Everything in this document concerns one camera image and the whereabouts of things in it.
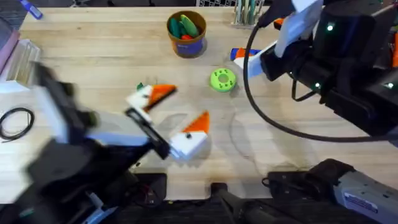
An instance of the pen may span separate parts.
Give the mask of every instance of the pen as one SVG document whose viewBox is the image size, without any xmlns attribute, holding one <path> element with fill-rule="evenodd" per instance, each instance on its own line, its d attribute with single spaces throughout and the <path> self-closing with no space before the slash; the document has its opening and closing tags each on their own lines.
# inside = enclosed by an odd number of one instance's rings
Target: pen
<svg viewBox="0 0 398 224">
<path fill-rule="evenodd" d="M 36 19 L 41 19 L 43 17 L 43 14 L 29 1 L 20 0 L 20 2 L 24 6 L 24 8 L 28 10 Z"/>
</svg>

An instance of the green spool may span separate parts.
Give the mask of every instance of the green spool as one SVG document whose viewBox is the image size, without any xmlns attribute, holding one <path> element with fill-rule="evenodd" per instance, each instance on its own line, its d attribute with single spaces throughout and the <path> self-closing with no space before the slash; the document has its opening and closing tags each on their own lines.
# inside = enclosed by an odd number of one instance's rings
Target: green spool
<svg viewBox="0 0 398 224">
<path fill-rule="evenodd" d="M 218 92 L 228 92 L 236 84 L 235 74 L 227 68 L 219 68 L 210 75 L 210 86 Z"/>
</svg>

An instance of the cup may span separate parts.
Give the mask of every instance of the cup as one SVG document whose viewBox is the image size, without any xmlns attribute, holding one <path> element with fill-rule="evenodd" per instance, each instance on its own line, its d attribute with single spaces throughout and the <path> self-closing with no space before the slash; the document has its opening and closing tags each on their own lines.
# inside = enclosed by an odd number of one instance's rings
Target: cup
<svg viewBox="0 0 398 224">
<path fill-rule="evenodd" d="M 196 25 L 199 31 L 199 36 L 192 40 L 178 39 L 170 33 L 169 26 L 171 18 L 180 21 L 182 14 L 186 15 Z M 195 58 L 203 53 L 205 49 L 206 21 L 199 13 L 193 11 L 176 12 L 167 20 L 166 28 L 169 33 L 170 40 L 172 41 L 173 50 L 178 56 L 183 58 Z"/>
</svg>

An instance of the orange and white toy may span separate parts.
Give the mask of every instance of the orange and white toy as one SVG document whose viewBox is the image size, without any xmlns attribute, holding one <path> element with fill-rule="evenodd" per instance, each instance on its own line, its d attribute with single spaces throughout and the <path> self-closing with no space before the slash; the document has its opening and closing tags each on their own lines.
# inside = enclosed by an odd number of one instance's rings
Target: orange and white toy
<svg viewBox="0 0 398 224">
<path fill-rule="evenodd" d="M 127 97 L 127 102 L 152 124 L 148 114 L 150 109 L 176 91 L 175 85 L 147 85 Z M 206 141 L 209 126 L 210 115 L 205 111 L 186 128 L 170 138 L 171 155 L 176 159 L 190 159 Z"/>
</svg>

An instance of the wooden tabletop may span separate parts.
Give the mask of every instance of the wooden tabletop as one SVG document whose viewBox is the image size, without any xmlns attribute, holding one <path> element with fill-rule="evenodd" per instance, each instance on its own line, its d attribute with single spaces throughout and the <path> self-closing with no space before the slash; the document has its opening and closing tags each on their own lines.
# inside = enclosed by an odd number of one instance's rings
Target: wooden tabletop
<svg viewBox="0 0 398 224">
<path fill-rule="evenodd" d="M 78 101 L 94 110 L 121 114 L 125 98 L 136 86 L 172 83 L 178 93 L 164 101 L 151 116 L 168 135 L 181 120 L 204 109 L 210 112 L 209 144 L 191 161 L 162 161 L 150 153 L 136 172 L 166 172 L 167 198 L 205 198 L 212 182 L 226 182 L 240 197 L 268 195 L 261 179 L 272 170 L 308 169 L 324 159 L 346 162 L 376 180 L 398 188 L 398 149 L 387 142 L 336 144 L 296 138 L 263 121 L 250 107 L 243 90 L 242 72 L 229 61 L 233 47 L 244 47 L 250 30 L 230 26 L 233 8 L 195 7 L 207 21 L 207 50 L 195 59 L 182 59 L 172 50 L 166 20 L 187 8 L 45 8 L 44 18 L 28 15 L 22 38 L 42 49 L 42 61 L 59 79 L 77 84 Z M 263 49 L 277 38 L 271 27 L 254 42 Z M 238 86 L 218 93 L 208 84 L 220 67 L 235 72 Z M 250 81 L 255 99 L 270 117 L 308 133 L 360 136 L 364 133 L 318 104 L 319 98 L 296 103 L 290 98 L 292 81 L 284 76 L 269 82 L 264 75 Z M 300 93 L 306 90 L 300 86 Z M 0 113 L 25 105 L 36 114 L 32 131 L 22 139 L 0 144 L 0 203 L 13 201 L 29 184 L 23 167 L 49 140 L 51 131 L 29 93 L 0 95 Z M 12 123 L 25 125 L 26 121 Z"/>
</svg>

